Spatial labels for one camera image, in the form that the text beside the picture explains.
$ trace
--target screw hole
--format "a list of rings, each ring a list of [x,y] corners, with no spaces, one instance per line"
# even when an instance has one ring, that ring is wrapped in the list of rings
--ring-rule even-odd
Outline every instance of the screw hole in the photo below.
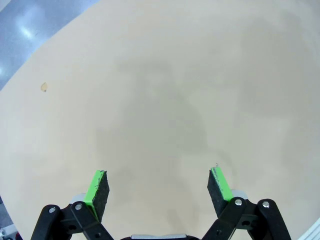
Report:
[[[75,225],[70,225],[68,228],[69,228],[70,230],[76,230],[76,229],[77,229],[77,227],[76,227]]]
[[[249,221],[243,221],[242,222],[242,226],[249,226],[250,225],[250,222]]]

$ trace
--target green strip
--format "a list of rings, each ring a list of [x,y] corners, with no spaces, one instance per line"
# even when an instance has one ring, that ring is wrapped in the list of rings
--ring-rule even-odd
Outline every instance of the green strip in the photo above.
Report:
[[[219,186],[223,200],[229,202],[234,196],[232,195],[231,189],[227,183],[227,180],[225,179],[224,174],[222,173],[221,168],[218,166],[212,167],[211,173]]]
[[[99,189],[99,184],[101,181],[101,178],[103,177],[105,171],[103,170],[97,170],[93,176],[92,182],[90,184],[90,187],[84,197],[85,204],[90,207],[95,215],[96,218],[98,218],[95,206],[93,204],[96,193]]]

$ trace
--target screw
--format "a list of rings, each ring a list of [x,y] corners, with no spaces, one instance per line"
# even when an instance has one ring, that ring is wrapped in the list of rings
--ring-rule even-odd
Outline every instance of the screw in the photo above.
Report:
[[[241,199],[235,200],[234,203],[235,203],[235,205],[237,205],[237,206],[241,206],[241,205],[242,205]]]
[[[265,208],[269,208],[269,207],[270,207],[270,204],[269,204],[269,202],[264,201],[264,202],[262,203],[262,206],[265,207]]]
[[[56,208],[52,207],[52,208],[49,209],[49,213],[52,214],[55,210],[56,210]]]
[[[82,208],[82,205],[81,204],[77,204],[77,205],[75,205],[75,210],[80,210],[81,208]]]

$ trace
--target white strip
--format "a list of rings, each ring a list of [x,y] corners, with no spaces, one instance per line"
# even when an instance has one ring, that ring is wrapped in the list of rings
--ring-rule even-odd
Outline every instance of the white strip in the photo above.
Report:
[[[320,240],[320,218],[298,240]]]

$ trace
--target white table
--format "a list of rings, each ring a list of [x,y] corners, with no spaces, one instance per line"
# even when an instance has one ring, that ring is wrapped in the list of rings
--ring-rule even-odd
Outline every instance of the white table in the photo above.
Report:
[[[115,239],[202,237],[219,163],[252,202],[274,199],[297,239],[320,215],[320,8],[120,2],[73,20],[0,92],[0,193],[22,237],[97,169]]]

